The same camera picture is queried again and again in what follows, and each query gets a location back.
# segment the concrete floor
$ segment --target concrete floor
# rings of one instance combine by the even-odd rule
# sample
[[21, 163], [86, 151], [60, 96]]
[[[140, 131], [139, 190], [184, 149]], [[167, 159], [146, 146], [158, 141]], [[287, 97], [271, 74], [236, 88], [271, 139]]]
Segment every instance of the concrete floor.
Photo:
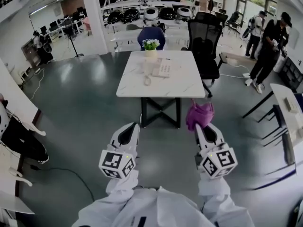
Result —
[[[137, 122], [141, 112], [140, 99], [116, 96], [129, 54], [91, 55], [48, 64], [32, 100], [43, 113], [38, 127], [47, 134], [37, 137], [50, 155], [50, 161], [42, 168], [74, 170], [88, 184], [95, 199], [105, 197], [109, 181], [98, 169], [101, 151], [114, 131], [127, 123]], [[244, 72], [244, 68], [229, 65], [220, 69], [222, 74], [238, 77]], [[42, 73], [34, 76], [25, 86], [24, 92], [29, 98], [41, 77]], [[212, 123], [235, 150], [239, 165], [225, 178], [235, 203], [249, 209], [257, 227], [285, 227], [289, 212], [302, 196], [302, 181], [293, 176], [263, 190], [249, 190], [293, 169], [291, 166], [265, 175], [285, 166], [282, 145], [264, 148], [261, 141], [277, 127], [276, 120], [256, 122], [276, 103], [274, 97], [249, 117], [241, 117], [270, 91], [269, 83], [282, 82], [272, 72], [264, 83], [264, 94], [259, 95], [253, 86], [246, 87], [243, 79], [220, 76], [211, 87], [213, 98], [197, 99], [196, 102], [214, 104]], [[194, 161], [198, 148], [193, 133], [185, 125], [190, 106], [190, 99], [182, 100], [183, 121], [179, 130], [161, 119], [141, 130], [138, 147], [141, 159], [137, 169], [140, 185], [161, 185], [201, 205], [197, 197], [199, 178]], [[174, 117], [174, 107], [166, 111]], [[78, 211], [91, 203], [89, 192], [73, 174], [59, 170], [36, 172], [29, 165], [24, 165], [23, 169], [25, 178], [34, 183], [32, 187], [21, 183], [20, 187], [21, 199], [36, 213], [34, 216], [22, 215], [21, 219], [28, 226], [70, 226], [77, 219]]]

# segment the white flowers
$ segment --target white flowers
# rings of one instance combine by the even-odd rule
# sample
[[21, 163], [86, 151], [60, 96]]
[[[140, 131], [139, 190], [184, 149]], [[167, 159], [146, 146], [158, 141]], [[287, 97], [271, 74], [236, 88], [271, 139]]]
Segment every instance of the white flowers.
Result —
[[160, 42], [157, 39], [154, 39], [154, 40], [146, 39], [146, 40], [143, 40], [142, 42], [143, 42], [142, 46], [146, 50], [154, 50], [160, 45]]

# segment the marble table top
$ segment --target marble table top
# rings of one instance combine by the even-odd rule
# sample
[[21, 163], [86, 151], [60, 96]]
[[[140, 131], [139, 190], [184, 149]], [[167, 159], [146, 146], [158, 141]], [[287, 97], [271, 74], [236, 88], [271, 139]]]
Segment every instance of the marble table top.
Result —
[[121, 77], [118, 97], [205, 97], [202, 80], [191, 51], [157, 51], [158, 58], [172, 60], [169, 78], [151, 78], [144, 85], [145, 51], [132, 52]]

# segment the flower pot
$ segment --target flower pot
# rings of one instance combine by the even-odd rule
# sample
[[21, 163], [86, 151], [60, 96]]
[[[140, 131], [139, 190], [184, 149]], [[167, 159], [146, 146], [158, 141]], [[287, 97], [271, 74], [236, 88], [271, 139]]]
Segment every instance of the flower pot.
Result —
[[152, 51], [145, 50], [146, 57], [157, 57], [157, 50], [154, 49]]

